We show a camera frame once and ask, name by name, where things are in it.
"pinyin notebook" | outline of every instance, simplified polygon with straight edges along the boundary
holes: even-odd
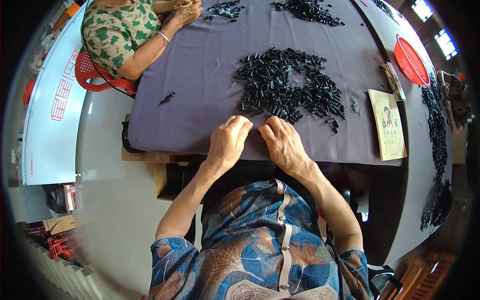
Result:
[[[368,90],[368,94],[377,124],[380,159],[383,161],[407,157],[402,122],[395,96],[372,89]]]

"woman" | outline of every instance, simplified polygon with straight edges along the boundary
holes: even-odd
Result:
[[[202,13],[200,0],[94,0],[83,35],[92,58],[113,78],[136,80],[163,52],[173,35]],[[166,24],[157,15],[175,12]]]
[[[276,116],[258,130],[273,162],[322,210],[340,265],[320,238],[315,207],[279,179],[240,186],[211,207],[202,219],[200,252],[185,240],[200,201],[236,164],[252,126],[232,116],[212,133],[206,160],[161,219],[151,247],[150,299],[336,300],[339,293],[345,300],[372,299],[357,219],[308,158],[293,126]]]
[[[444,95],[450,130],[453,134],[457,134],[465,127],[467,119],[471,117],[468,85],[463,84],[455,75],[442,70],[437,72],[437,78]]]

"cardboard box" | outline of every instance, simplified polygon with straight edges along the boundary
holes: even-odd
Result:
[[[73,215],[61,216],[58,219],[50,219],[45,222],[47,223],[51,235],[75,228]]]
[[[130,114],[125,116],[125,121],[130,120]],[[165,153],[157,152],[142,152],[142,153],[129,153],[122,145],[121,148],[121,159],[123,161],[143,161],[148,163],[166,163],[166,164],[176,164],[181,161],[182,155],[170,155]]]
[[[77,202],[75,199],[75,185],[72,184],[64,184],[63,185],[63,193],[65,194],[65,207],[68,211],[77,209]]]
[[[155,164],[155,192],[156,198],[159,200],[173,201],[177,195],[162,194],[163,189],[167,185],[167,169],[166,164]]]

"hand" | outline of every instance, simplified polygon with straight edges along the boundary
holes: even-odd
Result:
[[[215,129],[210,136],[210,150],[207,159],[202,163],[203,167],[216,177],[230,170],[240,158],[252,126],[253,123],[246,117],[231,116]]]
[[[179,7],[173,17],[173,20],[179,22],[181,27],[195,22],[204,10],[204,8],[200,6],[201,4],[201,0],[193,0],[193,2],[191,2],[190,4],[184,4],[183,6]]]
[[[184,5],[191,5],[192,1],[190,1],[190,0],[173,0],[170,3],[172,5],[172,11],[176,12],[180,8],[182,8]]]
[[[442,85],[440,87],[440,90],[442,91],[442,93],[445,97],[448,97],[448,87],[446,87],[445,85]]]
[[[313,162],[305,153],[300,136],[292,124],[272,116],[258,127],[267,143],[270,158],[285,173],[298,179],[304,176]]]
[[[444,106],[445,106],[446,111],[451,112],[452,111],[452,103],[450,102],[448,97],[445,97],[443,102],[444,102]]]

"bangle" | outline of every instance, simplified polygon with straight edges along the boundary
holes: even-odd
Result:
[[[161,35],[167,41],[167,43],[170,42],[170,40],[165,36],[165,34],[161,33],[160,31],[158,32],[158,34]]]

